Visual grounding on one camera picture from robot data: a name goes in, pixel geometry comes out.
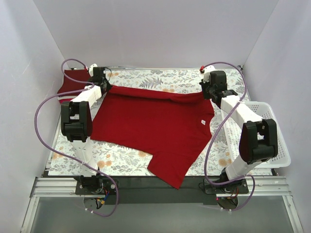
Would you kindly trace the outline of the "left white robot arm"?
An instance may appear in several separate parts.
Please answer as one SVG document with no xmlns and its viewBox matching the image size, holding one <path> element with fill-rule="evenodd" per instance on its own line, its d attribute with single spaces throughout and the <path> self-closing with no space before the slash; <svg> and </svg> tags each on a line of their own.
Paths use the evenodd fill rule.
<svg viewBox="0 0 311 233">
<path fill-rule="evenodd" d="M 104 185 L 92 155 L 90 136 L 93 126 L 90 109 L 112 87 L 106 78 L 106 70 L 105 67 L 93 64 L 90 68 L 90 82 L 95 85 L 86 86 L 77 97 L 61 104 L 62 135 L 71 143 L 76 158 L 81 162 L 78 178 L 81 187 L 92 194 L 102 193 Z"/>
</svg>

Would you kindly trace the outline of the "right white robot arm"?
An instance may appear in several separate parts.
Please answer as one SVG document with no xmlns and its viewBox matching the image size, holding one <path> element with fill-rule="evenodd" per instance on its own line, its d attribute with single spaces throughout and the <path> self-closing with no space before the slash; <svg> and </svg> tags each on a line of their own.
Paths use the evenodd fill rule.
<svg viewBox="0 0 311 233">
<path fill-rule="evenodd" d="M 227 88 L 226 73 L 222 70 L 202 70 L 200 82 L 204 98 L 211 100 L 219 109 L 232 118 L 242 133 L 238 157 L 226 167 L 219 179 L 206 180 L 212 186 L 219 186 L 224 192 L 231 193 L 239 180 L 252 169 L 278 154 L 277 123 L 274 119 L 263 119 L 242 102 L 234 90 Z"/>
</svg>

